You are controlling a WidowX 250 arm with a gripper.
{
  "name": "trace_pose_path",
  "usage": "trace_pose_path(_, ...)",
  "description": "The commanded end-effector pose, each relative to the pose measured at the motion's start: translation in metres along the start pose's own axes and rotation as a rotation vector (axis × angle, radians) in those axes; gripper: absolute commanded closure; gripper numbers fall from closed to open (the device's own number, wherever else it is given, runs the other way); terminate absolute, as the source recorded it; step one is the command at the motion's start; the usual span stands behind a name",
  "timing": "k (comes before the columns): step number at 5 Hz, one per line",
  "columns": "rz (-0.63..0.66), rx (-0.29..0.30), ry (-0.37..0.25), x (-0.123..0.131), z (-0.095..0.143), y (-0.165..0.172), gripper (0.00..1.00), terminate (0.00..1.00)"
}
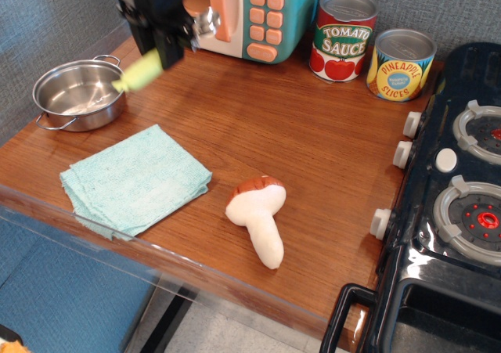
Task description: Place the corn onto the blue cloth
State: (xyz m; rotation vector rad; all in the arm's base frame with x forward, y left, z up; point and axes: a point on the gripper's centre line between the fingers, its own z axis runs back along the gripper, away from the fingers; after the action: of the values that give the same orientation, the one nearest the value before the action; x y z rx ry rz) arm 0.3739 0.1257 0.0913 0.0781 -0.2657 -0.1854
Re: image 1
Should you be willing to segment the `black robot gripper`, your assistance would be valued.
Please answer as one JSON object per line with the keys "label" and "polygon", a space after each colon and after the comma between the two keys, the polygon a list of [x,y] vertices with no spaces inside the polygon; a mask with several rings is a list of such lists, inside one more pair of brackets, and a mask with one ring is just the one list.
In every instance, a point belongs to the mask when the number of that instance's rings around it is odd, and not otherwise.
{"label": "black robot gripper", "polygon": [[170,69],[185,51],[199,48],[194,21],[183,0],[117,0],[141,55],[156,47],[161,66]]}

